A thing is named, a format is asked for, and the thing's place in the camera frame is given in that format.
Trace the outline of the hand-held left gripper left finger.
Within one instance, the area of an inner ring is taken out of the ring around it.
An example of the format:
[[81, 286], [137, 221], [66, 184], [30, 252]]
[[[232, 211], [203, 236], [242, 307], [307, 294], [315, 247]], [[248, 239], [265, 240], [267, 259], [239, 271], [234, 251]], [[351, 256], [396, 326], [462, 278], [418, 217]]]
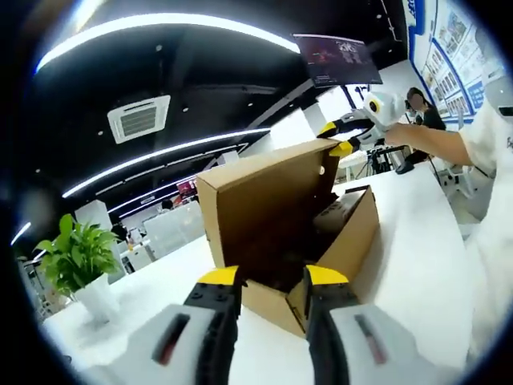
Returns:
[[123, 384], [226, 384], [238, 337], [238, 267], [214, 269], [184, 303], [141, 326], [119, 359]]

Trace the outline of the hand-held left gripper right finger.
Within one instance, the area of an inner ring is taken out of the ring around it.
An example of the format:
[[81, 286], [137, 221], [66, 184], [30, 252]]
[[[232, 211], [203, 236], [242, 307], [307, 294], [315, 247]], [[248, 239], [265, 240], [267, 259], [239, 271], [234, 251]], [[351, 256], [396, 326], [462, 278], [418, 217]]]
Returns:
[[361, 304], [334, 269], [304, 269], [306, 340], [316, 384], [413, 384], [431, 363], [413, 335], [374, 304]]

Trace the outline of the person's right hand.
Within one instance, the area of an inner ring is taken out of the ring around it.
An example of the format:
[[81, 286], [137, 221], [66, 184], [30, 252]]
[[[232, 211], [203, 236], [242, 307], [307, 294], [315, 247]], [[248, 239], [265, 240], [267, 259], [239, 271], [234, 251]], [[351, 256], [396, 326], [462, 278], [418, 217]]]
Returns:
[[385, 142], [389, 145], [409, 145], [411, 124], [396, 123], [388, 127], [385, 134]]

